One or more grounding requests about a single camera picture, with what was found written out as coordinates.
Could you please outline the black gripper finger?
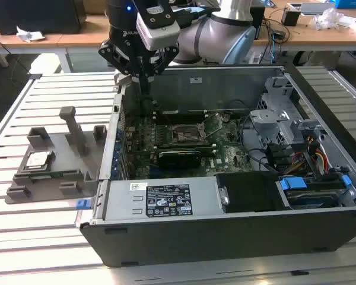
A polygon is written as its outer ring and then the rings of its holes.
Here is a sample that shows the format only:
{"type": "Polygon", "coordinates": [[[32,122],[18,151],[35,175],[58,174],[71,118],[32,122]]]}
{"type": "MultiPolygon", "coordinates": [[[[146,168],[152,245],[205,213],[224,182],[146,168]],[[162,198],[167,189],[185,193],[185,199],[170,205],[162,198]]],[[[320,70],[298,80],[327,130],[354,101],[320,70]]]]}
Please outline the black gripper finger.
{"type": "Polygon", "coordinates": [[[131,79],[139,84],[141,94],[146,95],[146,77],[142,61],[137,55],[136,46],[130,40],[120,42],[120,45],[106,40],[101,44],[98,53],[123,75],[130,75],[131,79]]]}
{"type": "Polygon", "coordinates": [[[154,81],[154,77],[163,73],[169,63],[177,56],[179,51],[178,46],[165,47],[154,63],[151,63],[150,58],[148,59],[145,66],[145,76],[147,78],[145,83],[145,94],[150,94],[151,83],[154,81]]]}

